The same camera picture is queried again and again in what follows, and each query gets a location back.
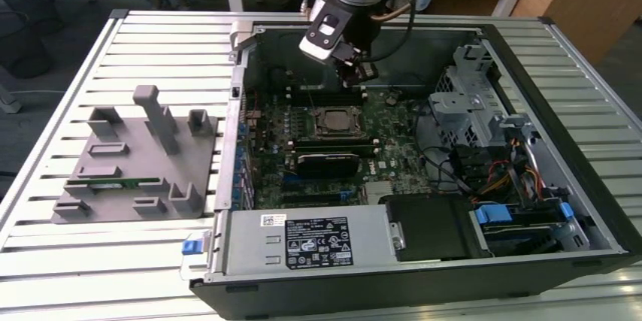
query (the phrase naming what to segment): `barcode sticker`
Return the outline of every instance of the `barcode sticker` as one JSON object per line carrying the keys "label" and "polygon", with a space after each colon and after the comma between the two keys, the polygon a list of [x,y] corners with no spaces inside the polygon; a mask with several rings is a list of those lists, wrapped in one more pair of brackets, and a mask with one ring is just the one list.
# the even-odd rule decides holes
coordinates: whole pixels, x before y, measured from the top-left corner
{"label": "barcode sticker", "polygon": [[260,227],[284,226],[286,220],[286,214],[261,214],[260,215]]}

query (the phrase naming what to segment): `blue drive bracket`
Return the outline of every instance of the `blue drive bracket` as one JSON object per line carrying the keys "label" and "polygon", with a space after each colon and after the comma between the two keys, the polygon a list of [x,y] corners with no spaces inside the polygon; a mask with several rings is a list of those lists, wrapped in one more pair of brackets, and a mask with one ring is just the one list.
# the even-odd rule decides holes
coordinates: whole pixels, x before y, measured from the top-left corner
{"label": "blue drive bracket", "polygon": [[503,204],[484,204],[476,210],[473,215],[477,217],[480,225],[485,223],[501,223],[512,221],[508,207]]}

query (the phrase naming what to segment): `metal bracket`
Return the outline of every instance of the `metal bracket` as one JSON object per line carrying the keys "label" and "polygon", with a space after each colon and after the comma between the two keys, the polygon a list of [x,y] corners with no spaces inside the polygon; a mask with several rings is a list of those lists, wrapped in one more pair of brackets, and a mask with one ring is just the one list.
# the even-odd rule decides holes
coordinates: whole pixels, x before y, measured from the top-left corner
{"label": "metal bracket", "polygon": [[253,22],[241,20],[232,23],[232,30],[229,31],[229,44],[232,45],[232,52],[238,53],[245,47],[253,44]]}

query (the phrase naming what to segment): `power supply label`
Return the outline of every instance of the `power supply label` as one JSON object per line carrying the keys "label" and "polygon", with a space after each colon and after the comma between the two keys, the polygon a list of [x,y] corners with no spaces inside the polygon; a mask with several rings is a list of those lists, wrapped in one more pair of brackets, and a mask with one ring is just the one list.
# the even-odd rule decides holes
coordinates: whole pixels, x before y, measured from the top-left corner
{"label": "power supply label", "polygon": [[353,264],[346,217],[286,220],[284,240],[290,270]]}

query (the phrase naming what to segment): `red wire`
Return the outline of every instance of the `red wire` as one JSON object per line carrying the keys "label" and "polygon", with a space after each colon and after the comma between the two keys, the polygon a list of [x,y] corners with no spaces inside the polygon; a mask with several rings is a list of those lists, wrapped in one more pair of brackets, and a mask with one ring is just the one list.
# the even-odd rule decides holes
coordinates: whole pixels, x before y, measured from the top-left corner
{"label": "red wire", "polygon": [[495,169],[495,166],[496,166],[496,165],[501,165],[501,164],[504,164],[504,163],[508,163],[508,161],[504,160],[504,161],[492,162],[491,167],[488,168],[488,180],[487,180],[487,183],[491,182],[491,179],[492,179],[492,170]]}

